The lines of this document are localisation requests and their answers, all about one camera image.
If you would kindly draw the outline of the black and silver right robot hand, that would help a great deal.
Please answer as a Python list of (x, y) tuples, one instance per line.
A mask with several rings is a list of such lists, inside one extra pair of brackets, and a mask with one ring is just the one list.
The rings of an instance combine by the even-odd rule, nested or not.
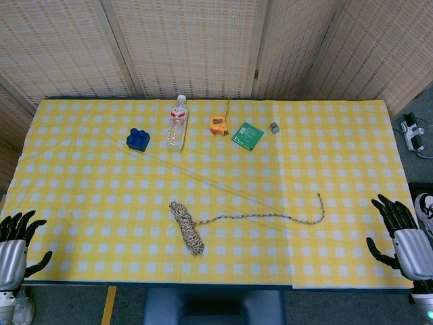
[(366, 243), (373, 257), (401, 272), (413, 283), (413, 294), (432, 293), (432, 245), (426, 233), (418, 227), (409, 208), (399, 201), (391, 201), (382, 194), (371, 201), (380, 212), (384, 225), (392, 240), (393, 257), (382, 254), (372, 238)]

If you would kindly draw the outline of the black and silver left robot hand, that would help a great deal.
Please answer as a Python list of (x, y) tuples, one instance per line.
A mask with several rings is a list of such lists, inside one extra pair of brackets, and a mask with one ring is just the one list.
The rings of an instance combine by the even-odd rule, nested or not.
[(30, 241), (37, 228), (47, 223), (44, 219), (28, 223), (35, 214), (30, 210), (1, 220), (1, 292), (18, 290), (24, 279), (44, 269), (52, 258), (53, 252), (47, 251), (40, 262), (27, 266)]

